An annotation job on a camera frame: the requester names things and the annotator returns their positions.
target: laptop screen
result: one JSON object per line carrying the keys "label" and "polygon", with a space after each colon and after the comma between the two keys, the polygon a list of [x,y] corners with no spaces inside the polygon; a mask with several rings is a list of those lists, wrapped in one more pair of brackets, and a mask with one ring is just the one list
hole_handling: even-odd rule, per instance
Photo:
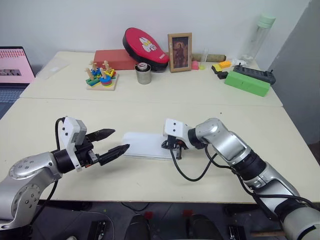
{"label": "laptop screen", "polygon": [[0,83],[29,84],[35,79],[21,46],[0,46]]}

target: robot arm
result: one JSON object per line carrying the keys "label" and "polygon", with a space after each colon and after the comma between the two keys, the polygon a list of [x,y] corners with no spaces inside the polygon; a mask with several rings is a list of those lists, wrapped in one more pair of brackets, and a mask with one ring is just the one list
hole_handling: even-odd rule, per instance
{"label": "robot arm", "polygon": [[211,144],[217,154],[253,190],[253,198],[270,219],[280,220],[289,240],[315,240],[320,236],[320,212],[297,199],[275,195],[299,196],[298,191],[268,162],[263,161],[239,136],[228,131],[217,118],[191,128],[167,119],[163,134],[178,138],[189,149]]}
{"label": "robot arm", "polygon": [[87,128],[81,120],[66,117],[60,134],[65,149],[28,156],[14,164],[0,182],[0,239],[13,239],[8,233],[31,223],[42,192],[63,174],[73,169],[79,172],[82,167],[96,163],[102,166],[121,156],[129,144],[117,146],[103,155],[92,151],[92,142],[114,132],[114,129],[101,129],[86,135]]}

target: picture frame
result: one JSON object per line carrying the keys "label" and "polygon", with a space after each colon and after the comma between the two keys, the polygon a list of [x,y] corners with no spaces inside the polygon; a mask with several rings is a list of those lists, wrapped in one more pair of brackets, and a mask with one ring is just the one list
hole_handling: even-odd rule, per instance
{"label": "picture frame", "polygon": [[191,32],[168,34],[168,49],[170,58],[170,72],[176,73],[191,70]]}

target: yellow object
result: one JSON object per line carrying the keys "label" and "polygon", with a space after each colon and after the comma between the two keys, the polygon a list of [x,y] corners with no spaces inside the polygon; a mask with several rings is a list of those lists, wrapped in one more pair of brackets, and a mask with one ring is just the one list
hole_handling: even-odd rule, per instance
{"label": "yellow object", "polygon": [[108,75],[110,77],[112,77],[112,75],[114,74],[114,69],[110,69],[109,71],[104,71],[105,75]]}
{"label": "yellow object", "polygon": [[222,62],[219,62],[219,66],[222,69],[225,69],[225,68],[231,67],[231,62],[230,61],[222,61]]}
{"label": "yellow object", "polygon": [[215,68],[216,72],[222,72],[222,68],[219,66],[219,64],[212,64],[212,66]]}

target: black cable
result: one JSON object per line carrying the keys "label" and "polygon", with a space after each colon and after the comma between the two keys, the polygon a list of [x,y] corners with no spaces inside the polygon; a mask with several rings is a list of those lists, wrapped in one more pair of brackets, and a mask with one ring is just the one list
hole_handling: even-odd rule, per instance
{"label": "black cable", "polygon": [[178,172],[185,178],[187,179],[188,181],[190,182],[196,182],[196,181],[199,181],[200,179],[203,178],[203,176],[206,174],[206,172],[208,171],[209,167],[210,167],[210,164],[212,163],[212,160],[217,156],[217,154],[213,155],[212,157],[212,160],[210,158],[210,161],[208,162],[207,166],[205,167],[203,173],[197,177],[197,178],[190,178],[190,177],[187,177],[180,169],[180,167],[178,166],[177,164],[177,161],[176,161],[176,158],[175,158],[175,154],[174,154],[174,151],[172,148],[169,149],[170,150],[170,153],[171,153],[171,156],[172,156],[172,160],[173,160],[173,163],[175,165],[175,168],[178,170]]}
{"label": "black cable", "polygon": [[145,209],[150,205],[150,202],[148,202],[148,203],[147,203],[143,208],[141,208],[141,209],[136,209],[136,208],[134,208],[134,207],[132,207],[132,206],[128,206],[128,205],[124,204],[123,202],[121,202],[121,205],[125,206],[126,208],[128,208],[128,209],[130,209],[130,210],[132,210],[132,211],[134,211],[134,212],[141,212],[141,211],[145,210]]}
{"label": "black cable", "polygon": [[204,147],[204,151],[206,156],[211,160],[211,162],[218,168],[222,168],[222,169],[230,169],[234,174],[236,174],[236,176],[238,177],[241,186],[243,187],[244,191],[249,194],[250,196],[255,196],[258,198],[265,198],[265,199],[273,199],[273,198],[278,198],[278,199],[295,199],[295,200],[299,200],[302,202],[307,203],[311,208],[316,209],[315,205],[308,199],[301,197],[301,196],[295,196],[295,195],[286,195],[286,194],[256,194],[255,192],[251,192],[247,189],[247,187],[245,186],[244,181],[242,180],[241,176],[239,174],[237,174],[236,172],[233,171],[233,169],[229,166],[223,166],[223,165],[219,165],[214,161],[214,157],[211,157],[209,152],[208,152],[208,146]]}
{"label": "black cable", "polygon": [[[64,122],[65,121],[65,117],[61,117],[58,118],[55,121],[55,125],[54,125],[54,133],[55,133],[55,142],[56,142],[56,149],[59,151],[60,150],[60,143],[59,143],[59,134],[58,134],[58,126],[59,126],[59,122]],[[39,211],[33,216],[30,225],[32,225],[36,219],[39,217],[39,215],[41,214],[41,212],[44,210],[45,206],[47,205],[47,203],[50,201],[50,199],[52,198],[53,194],[56,191],[57,185],[58,185],[58,181],[54,182],[53,188],[49,194],[49,196],[47,197],[47,199],[44,201],[44,203],[42,204],[41,208],[39,209]]]}

